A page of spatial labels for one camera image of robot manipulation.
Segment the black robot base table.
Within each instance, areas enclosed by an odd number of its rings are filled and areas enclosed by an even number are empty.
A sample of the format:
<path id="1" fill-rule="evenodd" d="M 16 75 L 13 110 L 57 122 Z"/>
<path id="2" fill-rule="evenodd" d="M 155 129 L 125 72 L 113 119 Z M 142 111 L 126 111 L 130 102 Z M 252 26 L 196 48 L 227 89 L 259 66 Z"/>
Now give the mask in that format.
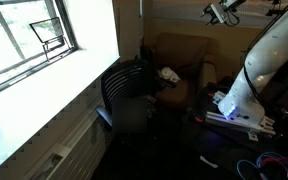
<path id="1" fill-rule="evenodd" d="M 277 120 L 272 138 L 262 135 L 251 141 L 246 132 L 205 122 L 207 111 L 219 113 L 213 103 L 225 86 L 211 84 L 199 91 L 195 104 L 187 110 L 180 140 L 207 160 L 240 176 L 243 180 L 288 180 L 288 121 L 279 111 L 269 115 Z"/>

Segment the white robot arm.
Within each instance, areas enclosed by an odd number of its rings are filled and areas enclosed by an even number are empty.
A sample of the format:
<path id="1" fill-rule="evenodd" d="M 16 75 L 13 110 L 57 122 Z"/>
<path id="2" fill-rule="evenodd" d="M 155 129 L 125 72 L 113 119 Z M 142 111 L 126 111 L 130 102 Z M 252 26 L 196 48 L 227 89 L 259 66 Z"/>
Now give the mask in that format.
<path id="1" fill-rule="evenodd" d="M 218 109 L 227 120 L 236 115 L 247 116 L 250 124 L 258 125 L 265 117 L 249 82 L 261 92 L 278 69 L 288 61 L 288 10 L 264 33 L 250 49 L 228 94 L 218 104 Z"/>

